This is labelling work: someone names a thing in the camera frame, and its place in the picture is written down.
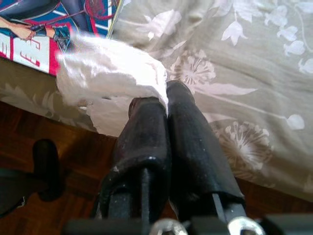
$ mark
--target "floral bedspread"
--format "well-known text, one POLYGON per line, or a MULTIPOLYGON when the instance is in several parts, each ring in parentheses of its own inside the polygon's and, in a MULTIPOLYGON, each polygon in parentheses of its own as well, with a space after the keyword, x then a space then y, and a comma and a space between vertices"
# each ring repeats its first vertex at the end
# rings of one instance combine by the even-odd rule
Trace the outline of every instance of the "floral bedspread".
MULTIPOLYGON (((235 176, 313 201, 313 1, 124 0, 113 38, 192 90, 235 176)), ((93 129, 53 78, 0 66, 1 101, 93 129)))

